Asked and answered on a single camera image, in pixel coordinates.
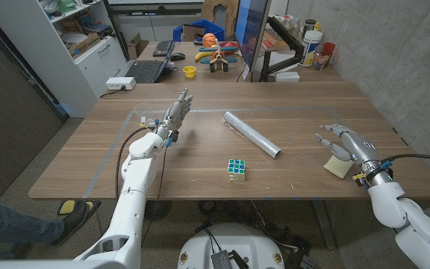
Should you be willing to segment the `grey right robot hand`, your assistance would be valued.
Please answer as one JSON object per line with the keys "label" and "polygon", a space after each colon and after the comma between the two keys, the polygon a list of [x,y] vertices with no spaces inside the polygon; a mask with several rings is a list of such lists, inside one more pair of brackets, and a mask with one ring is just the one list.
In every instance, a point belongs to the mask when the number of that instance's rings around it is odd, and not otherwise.
{"label": "grey right robot hand", "polygon": [[380,168],[380,158],[376,148],[363,135],[338,124],[320,126],[322,130],[333,132],[341,138],[344,148],[325,139],[320,134],[315,138],[341,161],[354,161],[361,166],[367,176],[367,183],[376,186],[391,182],[392,179],[386,170]]}

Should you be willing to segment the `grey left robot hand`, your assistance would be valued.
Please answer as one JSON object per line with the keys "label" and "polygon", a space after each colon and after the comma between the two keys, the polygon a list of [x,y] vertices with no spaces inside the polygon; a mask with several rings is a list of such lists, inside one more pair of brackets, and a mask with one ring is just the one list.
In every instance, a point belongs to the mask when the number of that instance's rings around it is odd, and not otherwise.
{"label": "grey left robot hand", "polygon": [[188,89],[184,88],[177,100],[166,110],[161,123],[154,133],[169,143],[175,143],[178,139],[178,129],[182,126],[186,114],[190,111],[192,95],[187,95]]}

